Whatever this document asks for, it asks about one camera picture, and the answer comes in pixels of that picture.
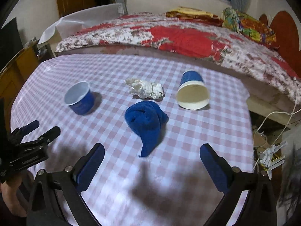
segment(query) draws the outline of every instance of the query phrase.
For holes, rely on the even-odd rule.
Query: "checkered tablecloth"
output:
[[[176,92],[182,74],[198,71],[210,91],[210,106],[182,109]],[[148,158],[137,156],[140,138],[124,120],[125,110],[141,100],[128,93],[128,77],[160,82],[165,97],[158,102],[169,116],[162,143]],[[76,115],[64,94],[78,81],[88,81],[96,96],[94,111]],[[63,170],[102,143],[105,158],[82,197],[103,226],[203,225],[222,198],[211,181],[199,150],[209,143],[231,166],[252,169],[252,133],[240,80],[209,69],[150,57],[74,54],[43,62],[29,77],[11,112],[11,128],[33,120],[40,127],[26,136],[34,140],[57,125],[61,135],[49,145],[49,159],[31,167],[35,175]],[[246,193],[228,222],[232,225]],[[67,218],[76,224],[60,197]]]

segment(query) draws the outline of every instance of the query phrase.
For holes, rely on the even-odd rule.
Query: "blue cup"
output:
[[[91,93],[90,84],[85,81],[76,83],[69,88],[64,100],[76,114],[87,114],[94,105],[94,95]]]
[[[184,72],[176,98],[181,107],[189,110],[198,110],[209,104],[209,91],[198,72]]]

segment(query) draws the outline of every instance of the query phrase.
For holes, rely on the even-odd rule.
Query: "headboard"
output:
[[[265,25],[268,18],[265,14],[259,20]],[[270,28],[276,33],[277,44],[280,45],[278,53],[290,65],[290,67],[301,77],[301,51],[299,51],[299,36],[297,26],[286,11],[276,14],[270,24]]]

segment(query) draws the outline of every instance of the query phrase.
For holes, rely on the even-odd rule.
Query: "black screen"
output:
[[[0,71],[23,48],[16,18],[0,30]]]

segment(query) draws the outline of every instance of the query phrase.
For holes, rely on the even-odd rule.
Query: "crumpled white paper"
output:
[[[128,78],[124,82],[130,86],[129,93],[138,95],[140,98],[158,99],[164,95],[160,83],[147,82],[137,78]]]

